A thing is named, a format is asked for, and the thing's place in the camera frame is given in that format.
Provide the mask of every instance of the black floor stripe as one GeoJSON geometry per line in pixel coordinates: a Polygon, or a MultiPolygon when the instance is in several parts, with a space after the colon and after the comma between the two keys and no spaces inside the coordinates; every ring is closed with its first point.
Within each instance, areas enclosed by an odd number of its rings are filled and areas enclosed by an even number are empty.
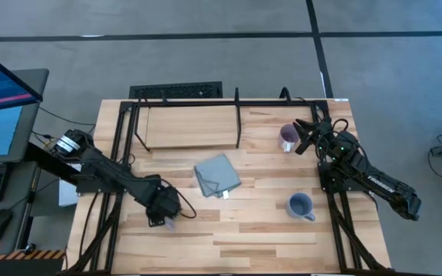
{"type": "Polygon", "coordinates": [[[141,41],[141,40],[175,40],[175,39],[220,39],[220,38],[311,38],[307,31],[276,32],[224,32],[194,34],[111,34],[97,36],[21,36],[0,37],[0,42],[45,42],[45,41],[141,41]]]}
{"type": "MultiPolygon", "coordinates": [[[[310,16],[312,28],[316,17],[310,16]]],[[[365,31],[365,32],[322,32],[275,31],[243,33],[192,33],[192,34],[106,34],[106,35],[49,35],[0,37],[0,42],[59,42],[59,41],[148,41],[183,39],[222,38],[401,38],[401,37],[442,37],[442,31],[365,31]]]]}
{"type": "Polygon", "coordinates": [[[336,31],[322,32],[322,38],[421,38],[442,37],[442,31],[336,31]]]}
{"type": "Polygon", "coordinates": [[[316,56],[318,59],[318,67],[323,78],[323,89],[325,97],[333,98],[332,85],[330,84],[330,76],[328,74],[327,62],[325,61],[325,53],[323,51],[322,40],[319,36],[318,22],[316,20],[315,7],[312,0],[306,0],[306,6],[308,7],[308,15],[310,18],[310,24],[312,25],[312,33],[315,35],[313,41],[315,42],[316,56]]]}

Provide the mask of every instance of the black metal frame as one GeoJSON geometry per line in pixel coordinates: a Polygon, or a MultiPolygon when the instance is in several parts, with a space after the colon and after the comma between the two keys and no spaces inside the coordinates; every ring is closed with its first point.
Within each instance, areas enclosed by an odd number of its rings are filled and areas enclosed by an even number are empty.
{"type": "MultiPolygon", "coordinates": [[[[125,113],[130,110],[130,118],[129,124],[127,126],[127,135],[126,142],[124,144],[124,155],[123,162],[127,163],[127,158],[125,156],[129,156],[132,136],[133,133],[136,134],[137,138],[140,140],[140,136],[137,135],[137,122],[139,117],[140,107],[209,107],[209,106],[225,106],[225,105],[236,105],[237,113],[239,118],[239,108],[240,107],[310,107],[312,111],[312,118],[314,120],[318,119],[318,109],[323,111],[324,116],[328,116],[328,104],[326,100],[292,100],[289,91],[284,87],[280,93],[279,98],[285,100],[240,100],[239,99],[239,91],[236,89],[235,99],[233,100],[203,100],[203,101],[188,101],[188,100],[176,100],[176,101],[148,101],[146,99],[139,101],[123,101],[120,103],[120,112],[117,118],[117,127],[115,130],[114,144],[112,146],[112,159],[117,159],[117,150],[120,140],[120,133],[124,125],[125,113]]],[[[241,119],[237,120],[239,125],[239,133],[241,133],[242,124],[241,119]]],[[[330,179],[326,179],[321,176],[322,188],[325,190],[326,186],[330,186],[330,179]]],[[[351,210],[348,204],[348,198],[346,194],[346,190],[352,189],[351,187],[342,187],[341,191],[338,191],[341,196],[341,204],[342,209],[344,211],[344,215],[340,213],[337,207],[337,203],[334,198],[334,194],[327,190],[327,200],[328,207],[331,213],[331,225],[333,229],[334,239],[335,239],[335,247],[336,253],[338,256],[338,263],[341,270],[341,273],[352,273],[352,274],[393,274],[399,275],[402,273],[397,273],[392,270],[388,270],[387,268],[381,266],[373,256],[367,251],[365,246],[359,241],[359,238],[356,236],[354,232],[354,226],[352,223],[351,210]],[[348,268],[345,259],[344,245],[341,239],[340,228],[342,228],[345,234],[349,237],[352,251],[352,258],[354,261],[355,268],[348,268]],[[361,258],[366,262],[368,267],[371,269],[370,271],[363,270],[361,264],[361,258]]],[[[118,194],[115,199],[114,207],[110,212],[110,215],[106,217],[108,211],[108,203],[109,203],[110,194],[105,194],[104,200],[101,206],[101,212],[99,217],[99,222],[102,222],[98,226],[97,237],[92,241],[92,245],[94,249],[88,248],[88,250],[93,250],[94,255],[91,262],[91,267],[89,272],[84,272],[83,274],[107,274],[111,272],[112,263],[114,260],[114,249],[115,249],[115,241],[117,240],[117,230],[118,230],[118,219],[120,214],[120,205],[122,203],[123,194],[118,194]],[[105,227],[105,222],[110,222],[113,219],[110,227],[105,227]],[[101,243],[99,241],[105,236],[105,233],[110,228],[110,240],[107,246],[107,258],[105,260],[104,270],[97,270],[97,256],[99,254],[100,246],[97,246],[101,243]]]]}
{"type": "MultiPolygon", "coordinates": [[[[137,123],[139,121],[139,114],[141,107],[212,107],[212,106],[236,106],[236,114],[237,114],[237,127],[238,127],[238,137],[236,147],[239,146],[239,141],[241,138],[242,132],[242,123],[240,117],[240,107],[310,107],[312,110],[312,118],[318,118],[316,112],[318,109],[323,110],[324,114],[328,113],[328,105],[326,100],[292,100],[287,88],[283,88],[280,94],[280,98],[285,98],[285,100],[240,100],[239,98],[239,90],[236,88],[235,98],[233,100],[225,99],[225,100],[202,100],[202,101],[188,101],[188,100],[170,100],[163,99],[162,101],[151,101],[147,99],[138,100],[138,101],[130,101],[126,100],[120,103],[119,116],[117,118],[117,127],[115,130],[114,142],[112,145],[112,153],[110,158],[117,160],[117,152],[119,147],[120,133],[124,126],[124,118],[125,113],[130,110],[129,123],[127,126],[127,135],[124,144],[124,154],[123,154],[123,162],[127,164],[127,157],[130,154],[132,136],[135,135],[136,138],[140,141],[141,145],[143,145],[144,149],[149,151],[146,147],[145,142],[140,138],[139,133],[137,132],[137,123]]],[[[104,199],[101,204],[101,211],[99,215],[99,223],[97,226],[97,235],[99,232],[104,230],[104,223],[106,220],[110,218],[107,217],[108,205],[110,201],[110,193],[104,194],[104,199]]],[[[118,194],[115,199],[115,205],[118,203],[119,205],[122,203],[123,194],[118,194]]],[[[107,271],[111,271],[112,262],[114,260],[114,249],[115,249],[115,241],[117,239],[117,230],[118,230],[118,219],[112,224],[110,228],[110,240],[107,246],[107,258],[105,261],[104,270],[97,270],[97,259],[100,254],[100,247],[95,249],[95,253],[91,259],[90,271],[96,271],[97,273],[104,273],[107,271]]]]}

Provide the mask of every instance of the blue mug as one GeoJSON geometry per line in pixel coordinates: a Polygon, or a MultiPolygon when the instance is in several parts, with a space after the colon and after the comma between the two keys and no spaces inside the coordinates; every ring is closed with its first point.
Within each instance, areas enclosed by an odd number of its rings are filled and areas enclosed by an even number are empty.
{"type": "Polygon", "coordinates": [[[289,201],[285,204],[285,210],[290,217],[315,221],[312,199],[302,192],[291,195],[289,201]]]}

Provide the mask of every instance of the wooden board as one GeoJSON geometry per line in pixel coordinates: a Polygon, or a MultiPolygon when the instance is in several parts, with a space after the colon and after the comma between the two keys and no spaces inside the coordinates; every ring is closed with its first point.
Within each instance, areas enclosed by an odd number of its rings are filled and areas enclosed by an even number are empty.
{"type": "MultiPolygon", "coordinates": [[[[109,153],[117,121],[119,100],[104,100],[94,134],[95,144],[109,153]]],[[[348,102],[328,102],[334,119],[349,121],[356,134],[348,102]]],[[[302,156],[282,153],[276,138],[279,128],[295,118],[310,120],[305,107],[243,107],[240,149],[156,149],[148,153],[133,140],[132,165],[136,176],[159,173],[175,185],[197,210],[197,218],[180,217],[175,232],[147,227],[144,207],[124,197],[112,274],[194,273],[335,273],[338,260],[326,195],[320,190],[315,149],[302,156]],[[193,174],[198,162],[225,153],[238,171],[242,185],[229,199],[204,198],[193,174]],[[289,218],[284,204],[294,192],[305,192],[315,205],[316,222],[289,218]]],[[[139,133],[144,134],[149,116],[141,109],[139,133]]],[[[128,115],[121,138],[124,144],[128,115]]],[[[361,192],[348,193],[355,231],[370,253],[389,267],[374,203],[361,192]]],[[[70,266],[78,259],[84,218],[93,195],[80,197],[68,243],[70,266]]],[[[96,232],[101,197],[92,208],[84,247],[96,232]]],[[[183,203],[184,212],[190,211],[183,203]]],[[[348,267],[350,246],[342,232],[348,267]]],[[[104,267],[105,239],[99,268],[104,267]]]]}
{"type": "Polygon", "coordinates": [[[236,108],[153,107],[147,122],[151,149],[236,145],[236,108]]]}

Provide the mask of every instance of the mug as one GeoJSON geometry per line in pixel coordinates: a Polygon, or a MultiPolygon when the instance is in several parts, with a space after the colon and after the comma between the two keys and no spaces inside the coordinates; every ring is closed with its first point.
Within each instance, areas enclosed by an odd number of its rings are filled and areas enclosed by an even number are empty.
{"type": "Polygon", "coordinates": [[[285,153],[291,151],[292,147],[299,141],[299,135],[293,125],[287,124],[281,127],[277,142],[282,147],[285,153]]]}
{"type": "Polygon", "coordinates": [[[315,221],[312,199],[302,192],[297,192],[296,194],[291,195],[285,204],[285,210],[290,217],[297,219],[304,218],[312,222],[315,221]]]}

